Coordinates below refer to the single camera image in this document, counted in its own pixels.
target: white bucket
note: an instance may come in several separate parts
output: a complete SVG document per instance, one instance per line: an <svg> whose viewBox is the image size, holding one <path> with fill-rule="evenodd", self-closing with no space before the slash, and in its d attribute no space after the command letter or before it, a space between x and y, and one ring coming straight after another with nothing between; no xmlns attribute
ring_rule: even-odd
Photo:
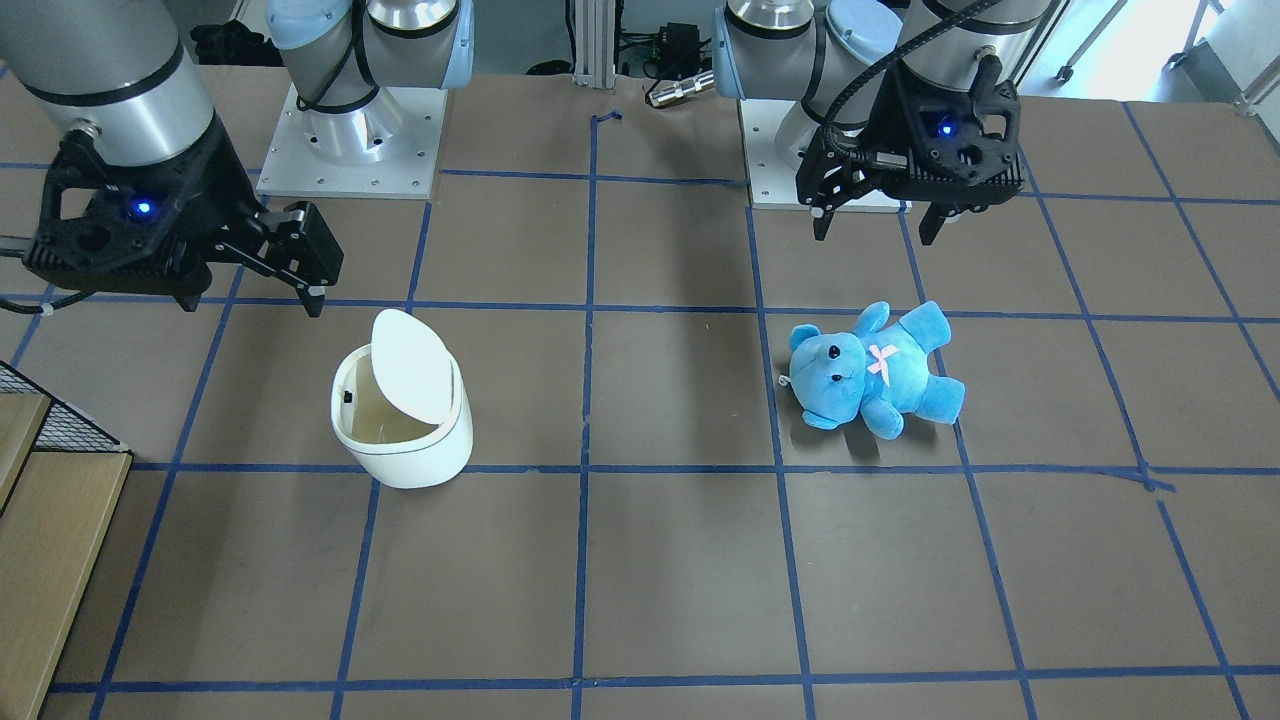
<svg viewBox="0 0 1280 720"><path fill-rule="evenodd" d="M333 432L385 486L440 484L471 457L471 405L462 370L412 315L383 310L372 342L338 366L329 400Z"/></svg>

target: plush toy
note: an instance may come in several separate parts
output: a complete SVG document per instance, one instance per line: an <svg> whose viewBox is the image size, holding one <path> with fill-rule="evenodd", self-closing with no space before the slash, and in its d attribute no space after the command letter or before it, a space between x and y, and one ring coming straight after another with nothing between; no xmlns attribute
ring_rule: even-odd
<svg viewBox="0 0 1280 720"><path fill-rule="evenodd" d="M814 325L791 331L791 386L804 421L835 429L861 411L873 433L893 439L902 413L934 423L955 423L964 383L929 374L928 355L951 341L951 324L932 300L886 328L888 302L863 311L852 333L822 334Z"/></svg>

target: mini trash bin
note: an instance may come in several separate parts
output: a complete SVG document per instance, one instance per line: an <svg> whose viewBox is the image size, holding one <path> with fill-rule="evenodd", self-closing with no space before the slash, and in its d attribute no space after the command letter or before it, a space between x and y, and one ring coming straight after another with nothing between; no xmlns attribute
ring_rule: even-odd
<svg viewBox="0 0 1280 720"><path fill-rule="evenodd" d="M462 370L439 336L407 313L378 314L372 342L338 366L329 404L338 439L383 484L436 486L471 457Z"/></svg>

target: metal mesh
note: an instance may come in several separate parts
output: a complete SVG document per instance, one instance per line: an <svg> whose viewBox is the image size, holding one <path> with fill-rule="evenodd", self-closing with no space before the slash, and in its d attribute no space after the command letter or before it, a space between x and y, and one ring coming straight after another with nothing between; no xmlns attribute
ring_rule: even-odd
<svg viewBox="0 0 1280 720"><path fill-rule="evenodd" d="M44 395L49 398L49 415L36 438L36 450L65 452L119 452L120 441L93 424L82 413L31 382L8 363L0 361L0 395Z"/></svg>

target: wooden board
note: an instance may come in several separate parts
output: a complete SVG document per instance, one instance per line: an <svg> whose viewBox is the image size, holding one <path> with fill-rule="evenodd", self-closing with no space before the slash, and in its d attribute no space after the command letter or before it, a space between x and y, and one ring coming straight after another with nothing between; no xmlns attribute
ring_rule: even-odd
<svg viewBox="0 0 1280 720"><path fill-rule="evenodd" d="M46 413L49 398L44 395L0 395L0 507L9 500Z"/></svg>
<svg viewBox="0 0 1280 720"><path fill-rule="evenodd" d="M40 712L131 460L33 452L14 483L0 516L0 719Z"/></svg>

